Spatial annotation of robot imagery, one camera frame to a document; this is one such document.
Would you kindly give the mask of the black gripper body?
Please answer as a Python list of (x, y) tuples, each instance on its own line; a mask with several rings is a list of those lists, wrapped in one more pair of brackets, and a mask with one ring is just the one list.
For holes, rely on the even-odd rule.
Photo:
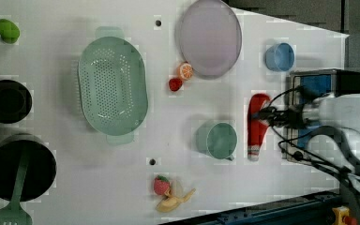
[(305, 123), (302, 117), (302, 111), (298, 108), (288, 108), (284, 111), (274, 110), (274, 117), (270, 124), (278, 128), (304, 128)]

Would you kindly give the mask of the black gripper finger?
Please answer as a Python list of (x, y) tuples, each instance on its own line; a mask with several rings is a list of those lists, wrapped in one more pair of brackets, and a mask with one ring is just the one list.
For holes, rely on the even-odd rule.
[(276, 107), (265, 107), (259, 110), (259, 113), (274, 113), (277, 110)]
[(252, 120), (256, 120), (260, 123), (263, 123), (267, 126), (271, 125), (272, 122), (272, 114), (271, 113), (261, 113), (261, 112), (256, 112), (254, 114), (251, 115), (251, 119)]

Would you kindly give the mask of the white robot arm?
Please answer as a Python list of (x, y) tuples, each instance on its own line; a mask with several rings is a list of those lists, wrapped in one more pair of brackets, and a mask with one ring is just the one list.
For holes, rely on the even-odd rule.
[(301, 150), (316, 169), (340, 182), (347, 182), (360, 194), (360, 94), (335, 96), (332, 93), (292, 105), (280, 111), (266, 100), (249, 105), (249, 134), (260, 125), (271, 128), (314, 128), (307, 134), (307, 146)]

